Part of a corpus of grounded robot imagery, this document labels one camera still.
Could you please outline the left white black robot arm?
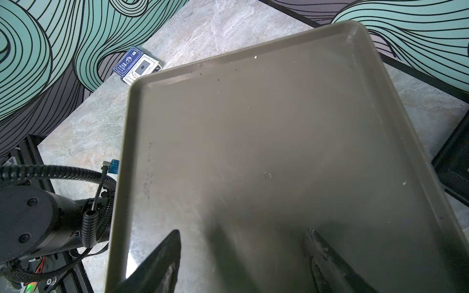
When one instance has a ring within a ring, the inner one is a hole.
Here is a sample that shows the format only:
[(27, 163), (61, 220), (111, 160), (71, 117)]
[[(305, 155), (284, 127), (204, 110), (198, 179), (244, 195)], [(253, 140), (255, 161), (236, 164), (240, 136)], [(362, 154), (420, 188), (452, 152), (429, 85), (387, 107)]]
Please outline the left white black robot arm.
[[(13, 283), (38, 283), (57, 277), (90, 256), (109, 240), (118, 162), (104, 162), (101, 171), (51, 165), (1, 167), (1, 276)], [(85, 181), (98, 185), (94, 197), (74, 201), (31, 185), (35, 179)], [(73, 261), (44, 272), (24, 262), (83, 248)]]

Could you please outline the olive three-drawer storage box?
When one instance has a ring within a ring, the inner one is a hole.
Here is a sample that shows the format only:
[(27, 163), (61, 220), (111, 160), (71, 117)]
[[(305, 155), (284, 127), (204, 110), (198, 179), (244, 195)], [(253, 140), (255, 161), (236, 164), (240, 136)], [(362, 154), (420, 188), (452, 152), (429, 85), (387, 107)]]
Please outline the olive three-drawer storage box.
[(346, 21), (129, 88), (106, 292), (180, 231), (176, 290), (315, 290), (307, 230), (380, 293), (466, 293), (469, 244), (367, 29)]

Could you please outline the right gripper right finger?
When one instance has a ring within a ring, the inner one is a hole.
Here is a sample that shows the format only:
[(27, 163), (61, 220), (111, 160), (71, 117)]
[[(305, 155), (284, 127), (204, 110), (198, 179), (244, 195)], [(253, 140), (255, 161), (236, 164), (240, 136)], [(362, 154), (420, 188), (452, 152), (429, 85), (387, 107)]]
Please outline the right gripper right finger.
[(316, 293), (375, 293), (366, 282), (313, 228), (304, 239)]

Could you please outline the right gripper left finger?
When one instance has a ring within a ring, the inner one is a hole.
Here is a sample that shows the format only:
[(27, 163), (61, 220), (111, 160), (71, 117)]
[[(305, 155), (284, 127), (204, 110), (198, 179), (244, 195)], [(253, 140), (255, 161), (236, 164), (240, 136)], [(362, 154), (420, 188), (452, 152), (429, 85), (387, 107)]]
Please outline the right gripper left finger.
[(171, 231), (114, 293), (173, 293), (181, 261), (179, 230)]

